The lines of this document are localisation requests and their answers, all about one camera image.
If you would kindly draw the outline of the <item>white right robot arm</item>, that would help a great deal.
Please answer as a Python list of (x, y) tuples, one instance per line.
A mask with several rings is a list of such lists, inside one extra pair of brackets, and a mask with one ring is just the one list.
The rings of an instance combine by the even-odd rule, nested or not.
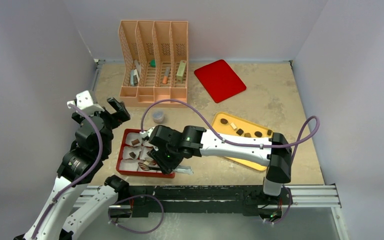
[(214, 128), (187, 125), (183, 131), (165, 125), (147, 130), (127, 129), (120, 149), (118, 171), (123, 175), (158, 177), (193, 174), (182, 166), (191, 157), (225, 157), (265, 167), (260, 196), (268, 204), (280, 198), (281, 188), (291, 182), (292, 150), (281, 133), (268, 137), (227, 135)]

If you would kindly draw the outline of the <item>brown chocolate piece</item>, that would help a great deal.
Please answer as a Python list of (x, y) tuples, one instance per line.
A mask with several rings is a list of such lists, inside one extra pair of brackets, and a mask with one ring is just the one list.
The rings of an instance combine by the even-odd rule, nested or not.
[(132, 146), (139, 145), (140, 143), (141, 143), (141, 141), (139, 139), (135, 139), (135, 140), (131, 141)]

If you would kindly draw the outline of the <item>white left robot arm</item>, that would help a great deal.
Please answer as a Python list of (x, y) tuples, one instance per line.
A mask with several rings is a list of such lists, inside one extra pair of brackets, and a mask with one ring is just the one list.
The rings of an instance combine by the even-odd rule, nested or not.
[(17, 240), (76, 240), (109, 201), (126, 203), (129, 191), (119, 177), (115, 186), (106, 186), (103, 193), (76, 212), (71, 212), (78, 197), (87, 188), (97, 171), (112, 152), (113, 130), (130, 120), (124, 102), (113, 97), (107, 102), (115, 110), (108, 112), (88, 93), (78, 94), (67, 102), (74, 109), (72, 119), (79, 124), (70, 150), (63, 156), (52, 191), (30, 229)]

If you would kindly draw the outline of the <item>metal tongs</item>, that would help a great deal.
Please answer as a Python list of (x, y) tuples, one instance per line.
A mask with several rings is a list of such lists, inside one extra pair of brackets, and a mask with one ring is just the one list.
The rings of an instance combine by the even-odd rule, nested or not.
[[(162, 171), (162, 169), (156, 164), (146, 164), (145, 162), (139, 162), (138, 166), (144, 171)], [(172, 170), (174, 173), (193, 175), (194, 172), (190, 166), (179, 165)]]

